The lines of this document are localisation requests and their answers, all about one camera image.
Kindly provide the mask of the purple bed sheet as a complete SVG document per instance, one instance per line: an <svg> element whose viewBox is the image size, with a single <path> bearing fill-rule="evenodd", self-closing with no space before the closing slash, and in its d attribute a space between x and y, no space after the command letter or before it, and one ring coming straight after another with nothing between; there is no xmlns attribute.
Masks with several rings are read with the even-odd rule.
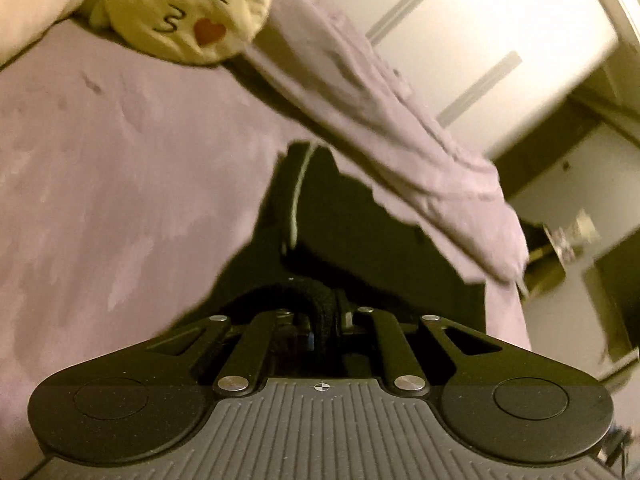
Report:
<svg viewBox="0 0 640 480"><path fill-rule="evenodd" d="M485 287L492 336L528 347L497 281L242 58L167 63L67 20L1 72L1 474L40 462L32 390L70 365L148 339L228 288L277 164L322 143L400 221Z"/></svg>

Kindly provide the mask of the decorative item on table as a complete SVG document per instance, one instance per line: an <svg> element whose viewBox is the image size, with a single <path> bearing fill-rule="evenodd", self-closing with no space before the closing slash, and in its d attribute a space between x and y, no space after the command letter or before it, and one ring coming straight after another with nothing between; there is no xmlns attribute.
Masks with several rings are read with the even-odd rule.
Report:
<svg viewBox="0 0 640 480"><path fill-rule="evenodd" d="M580 257L585 247L596 244L600 233L590 214L581 209L567 226L560 226L549 232L550 244L563 264L569 264Z"/></svg>

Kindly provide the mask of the white wardrobe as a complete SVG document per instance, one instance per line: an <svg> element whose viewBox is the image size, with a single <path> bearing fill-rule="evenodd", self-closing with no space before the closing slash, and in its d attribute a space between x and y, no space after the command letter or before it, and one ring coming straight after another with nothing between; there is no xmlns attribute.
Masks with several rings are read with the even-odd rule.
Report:
<svg viewBox="0 0 640 480"><path fill-rule="evenodd" d="M487 156L510 148L618 44L599 0L326 1L442 127Z"/></svg>

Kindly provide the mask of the black garment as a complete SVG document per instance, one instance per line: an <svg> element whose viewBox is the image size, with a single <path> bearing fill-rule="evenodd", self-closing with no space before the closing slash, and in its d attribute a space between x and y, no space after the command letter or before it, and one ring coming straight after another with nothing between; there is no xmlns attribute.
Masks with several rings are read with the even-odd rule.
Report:
<svg viewBox="0 0 640 480"><path fill-rule="evenodd" d="M343 351L350 309L390 311L410 323L424 314L486 330L485 284L465 283L420 226L394 218L328 148L295 142L278 161L250 241L213 289L178 318L207 315L240 324L267 310L306 318L314 356Z"/></svg>

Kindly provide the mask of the yellow emoji cushion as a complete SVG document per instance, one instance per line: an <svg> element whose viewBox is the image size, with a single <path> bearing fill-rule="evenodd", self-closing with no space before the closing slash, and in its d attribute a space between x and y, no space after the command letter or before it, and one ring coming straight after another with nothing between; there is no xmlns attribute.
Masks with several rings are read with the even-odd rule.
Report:
<svg viewBox="0 0 640 480"><path fill-rule="evenodd" d="M255 39L272 0L86 0L95 29L111 29L134 49L162 60L209 65Z"/></svg>

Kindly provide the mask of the purple folded blanket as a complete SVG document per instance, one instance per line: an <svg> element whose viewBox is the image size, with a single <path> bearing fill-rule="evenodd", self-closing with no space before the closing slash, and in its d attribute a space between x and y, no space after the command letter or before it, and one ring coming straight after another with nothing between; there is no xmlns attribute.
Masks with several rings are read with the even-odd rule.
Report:
<svg viewBox="0 0 640 480"><path fill-rule="evenodd" d="M427 113L342 11L318 0L272 0L244 58L489 274L522 277L526 240L495 165Z"/></svg>

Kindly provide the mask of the dark side table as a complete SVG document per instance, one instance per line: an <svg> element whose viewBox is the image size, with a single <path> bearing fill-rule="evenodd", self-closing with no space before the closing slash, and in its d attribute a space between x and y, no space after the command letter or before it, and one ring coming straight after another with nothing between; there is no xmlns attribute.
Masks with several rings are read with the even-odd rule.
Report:
<svg viewBox="0 0 640 480"><path fill-rule="evenodd" d="M524 220L521 220L521 227L525 234L528 261L523 278L518 283L518 292L521 300L526 301L561 284L566 278L567 267L584 252L572 263L563 264L550 244L549 232L554 229L544 223Z"/></svg>

